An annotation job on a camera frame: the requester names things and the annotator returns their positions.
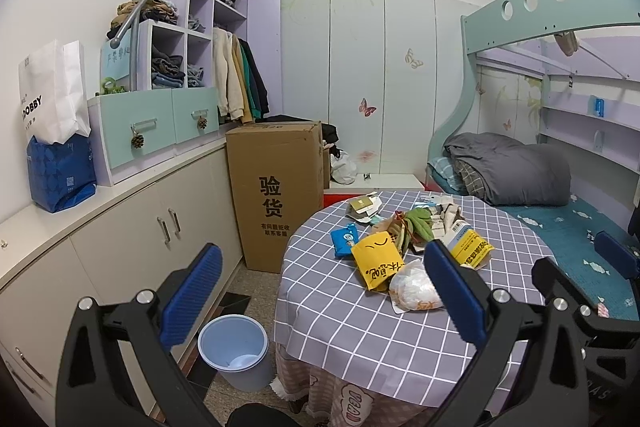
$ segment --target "beige jacket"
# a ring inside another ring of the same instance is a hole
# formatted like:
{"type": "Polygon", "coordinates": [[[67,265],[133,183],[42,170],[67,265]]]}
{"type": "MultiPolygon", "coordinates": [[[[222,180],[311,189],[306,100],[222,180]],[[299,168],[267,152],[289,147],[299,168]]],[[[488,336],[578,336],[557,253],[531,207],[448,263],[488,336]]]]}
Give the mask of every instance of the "beige jacket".
{"type": "Polygon", "coordinates": [[[213,28],[213,70],[218,89],[220,116],[237,120],[244,115],[244,100],[238,71],[234,62],[231,34],[213,28]]]}

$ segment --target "blue grip pad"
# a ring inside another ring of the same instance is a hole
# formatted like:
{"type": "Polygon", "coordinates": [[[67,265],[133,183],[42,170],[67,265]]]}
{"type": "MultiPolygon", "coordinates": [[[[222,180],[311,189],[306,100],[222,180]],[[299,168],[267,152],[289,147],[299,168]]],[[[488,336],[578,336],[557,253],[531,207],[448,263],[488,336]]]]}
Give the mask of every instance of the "blue grip pad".
{"type": "Polygon", "coordinates": [[[636,279],[640,275],[636,257],[607,232],[596,235],[593,248],[625,279],[636,279]]]}
{"type": "Polygon", "coordinates": [[[160,343],[164,349],[182,344],[222,274],[222,251],[211,246],[193,267],[162,312],[160,343]]]}
{"type": "Polygon", "coordinates": [[[424,250],[424,268],[456,325],[460,337],[478,349],[486,342],[484,309],[449,257],[435,242],[424,250]]]}

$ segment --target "checkered tablecloth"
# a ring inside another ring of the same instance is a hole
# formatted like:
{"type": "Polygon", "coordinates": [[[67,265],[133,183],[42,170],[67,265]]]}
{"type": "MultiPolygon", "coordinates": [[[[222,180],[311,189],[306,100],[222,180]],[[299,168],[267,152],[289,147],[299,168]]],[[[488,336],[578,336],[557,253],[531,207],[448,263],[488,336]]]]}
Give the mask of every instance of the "checkered tablecloth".
{"type": "MultiPolygon", "coordinates": [[[[380,192],[382,217],[410,210],[428,192],[380,192]]],[[[550,249],[526,225],[472,196],[454,197],[462,214],[495,247],[480,275],[491,287],[542,304],[531,268],[550,249]]],[[[291,237],[282,266],[274,340],[295,359],[362,389],[439,407],[475,353],[446,310],[397,315],[386,294],[369,292],[353,259],[335,259],[330,232],[345,227],[347,202],[316,213],[291,237]]],[[[369,227],[357,225],[362,237],[369,227]]],[[[416,259],[407,254],[405,262],[416,259]]],[[[488,408],[500,410],[526,343],[516,344],[488,408]]]]}

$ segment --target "metal bolt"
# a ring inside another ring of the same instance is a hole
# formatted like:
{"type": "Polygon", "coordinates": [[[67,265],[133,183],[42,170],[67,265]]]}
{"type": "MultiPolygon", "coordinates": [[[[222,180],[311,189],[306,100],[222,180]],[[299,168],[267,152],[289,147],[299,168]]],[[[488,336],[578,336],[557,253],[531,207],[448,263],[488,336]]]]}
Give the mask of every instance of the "metal bolt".
{"type": "Polygon", "coordinates": [[[142,290],[136,295],[136,301],[140,304],[149,304],[154,299],[154,293],[151,290],[142,290]]]}
{"type": "Polygon", "coordinates": [[[563,312],[569,307],[569,304],[564,299],[558,297],[557,299],[554,299],[554,307],[556,308],[556,310],[563,312]]]}
{"type": "Polygon", "coordinates": [[[78,308],[80,308],[84,312],[91,309],[91,306],[93,305],[94,300],[91,297],[85,297],[83,299],[80,299],[80,302],[78,302],[78,308]]]}
{"type": "Polygon", "coordinates": [[[494,293],[492,295],[494,296],[494,300],[496,302],[500,302],[500,304],[504,304],[505,302],[509,302],[511,300],[511,295],[509,295],[509,292],[507,290],[494,290],[494,293]]]}

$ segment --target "white plastic bag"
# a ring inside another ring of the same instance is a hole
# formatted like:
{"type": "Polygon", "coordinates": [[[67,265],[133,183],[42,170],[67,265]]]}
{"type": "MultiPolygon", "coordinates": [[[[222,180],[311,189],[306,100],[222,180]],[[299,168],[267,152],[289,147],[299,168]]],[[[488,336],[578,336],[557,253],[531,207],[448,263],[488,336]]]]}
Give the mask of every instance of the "white plastic bag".
{"type": "Polygon", "coordinates": [[[389,295],[402,311],[442,308],[442,300],[421,259],[405,264],[389,284],[389,295]]]}
{"type": "Polygon", "coordinates": [[[18,67],[22,120],[27,141],[65,143],[89,136],[84,95],[84,50],[79,41],[57,40],[29,54],[18,67]]]}
{"type": "Polygon", "coordinates": [[[330,154],[329,159],[331,160],[331,177],[335,181],[342,185],[351,185],[356,181],[358,168],[345,151],[340,151],[340,158],[330,154]]]}

